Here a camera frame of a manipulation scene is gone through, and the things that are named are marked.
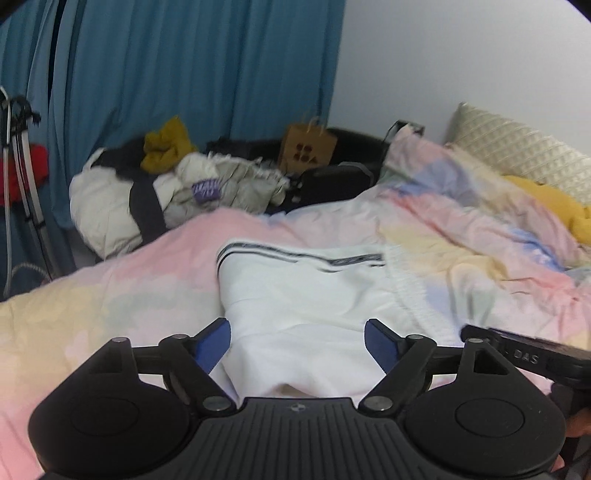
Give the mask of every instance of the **cable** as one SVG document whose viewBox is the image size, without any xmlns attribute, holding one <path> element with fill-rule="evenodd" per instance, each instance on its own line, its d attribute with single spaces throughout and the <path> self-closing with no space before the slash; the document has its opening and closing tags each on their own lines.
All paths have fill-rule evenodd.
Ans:
<svg viewBox="0 0 591 480">
<path fill-rule="evenodd" d="M 3 153 L 3 173 L 4 173 L 4 218 L 6 221 L 6 283 L 4 284 L 4 298 L 8 298 L 12 283 L 12 234 L 10 231 L 10 194 L 8 190 L 8 148 L 10 145 L 10 99 L 3 86 L 0 85 L 0 92 L 4 95 L 6 101 L 6 143 L 2 145 Z"/>
<path fill-rule="evenodd" d="M 45 278 L 48 282 L 51 282 L 51 277 L 49 276 L 49 273 L 47 273 L 45 270 L 43 270 L 39 265 L 35 265 L 34 263 L 29 263 L 29 262 L 19 263 L 16 267 L 14 267 L 12 269 L 11 275 L 14 277 L 14 275 L 19 270 L 21 270 L 23 268 L 28 268 L 29 270 L 33 270 L 34 272 L 37 272 L 37 273 L 39 273 L 39 275 L 41 275 L 43 278 Z"/>
</svg>

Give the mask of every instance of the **pink blanket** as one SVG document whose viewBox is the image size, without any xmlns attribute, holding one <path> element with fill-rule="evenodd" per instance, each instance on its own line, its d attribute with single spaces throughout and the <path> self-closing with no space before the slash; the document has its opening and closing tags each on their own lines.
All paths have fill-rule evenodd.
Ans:
<svg viewBox="0 0 591 480">
<path fill-rule="evenodd" d="M 155 345 L 223 314 L 216 253 L 232 238 L 300 248 L 397 244 L 426 301 L 458 331 L 469 322 L 591 346 L 591 290 L 564 271 L 588 259 L 550 212 L 461 152 L 404 131 L 387 167 L 396 179 L 348 202 L 271 217 L 220 209 L 0 305 L 0 479 L 40 475 L 29 415 L 109 338 Z"/>
</svg>

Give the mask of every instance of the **black strap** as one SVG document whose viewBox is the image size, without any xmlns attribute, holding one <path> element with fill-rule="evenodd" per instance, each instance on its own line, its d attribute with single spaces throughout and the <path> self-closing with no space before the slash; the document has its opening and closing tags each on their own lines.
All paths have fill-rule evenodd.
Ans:
<svg viewBox="0 0 591 480">
<path fill-rule="evenodd" d="M 153 242 L 167 231 L 153 182 L 151 177 L 135 180 L 129 192 L 129 212 L 139 227 L 144 240 L 142 245 Z"/>
</svg>

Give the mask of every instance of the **beige pillow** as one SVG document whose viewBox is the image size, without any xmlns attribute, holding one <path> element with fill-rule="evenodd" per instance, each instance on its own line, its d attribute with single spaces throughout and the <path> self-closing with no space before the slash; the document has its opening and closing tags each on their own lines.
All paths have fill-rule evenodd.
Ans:
<svg viewBox="0 0 591 480">
<path fill-rule="evenodd" d="M 527 125 L 462 103 L 451 142 L 500 174 L 546 183 L 591 204 L 591 157 Z"/>
</svg>

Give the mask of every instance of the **blue curtain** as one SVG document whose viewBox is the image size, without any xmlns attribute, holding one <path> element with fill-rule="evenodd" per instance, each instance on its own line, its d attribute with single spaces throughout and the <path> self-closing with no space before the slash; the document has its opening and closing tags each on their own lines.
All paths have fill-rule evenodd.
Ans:
<svg viewBox="0 0 591 480">
<path fill-rule="evenodd" d="M 47 72 L 51 32 L 53 31 L 57 1 L 30 0 L 12 14 L 0 27 L 0 84 L 8 94 L 27 95 L 33 108 L 41 112 L 39 127 L 31 126 L 31 142 L 47 146 Z M 39 197 L 46 219 L 54 253 L 64 273 L 74 269 L 72 254 L 64 232 L 57 226 L 51 213 L 49 185 L 39 189 Z M 30 228 L 24 222 L 22 204 L 11 209 L 12 265 L 32 262 L 43 266 Z M 6 229 L 0 222 L 0 290 L 6 281 Z M 41 282 L 37 273 L 20 270 L 12 283 L 12 294 L 28 291 Z"/>
<path fill-rule="evenodd" d="M 345 0 L 68 0 L 49 105 L 51 197 L 72 226 L 68 185 L 97 147 L 179 114 L 203 147 L 282 136 L 326 117 Z"/>
</svg>

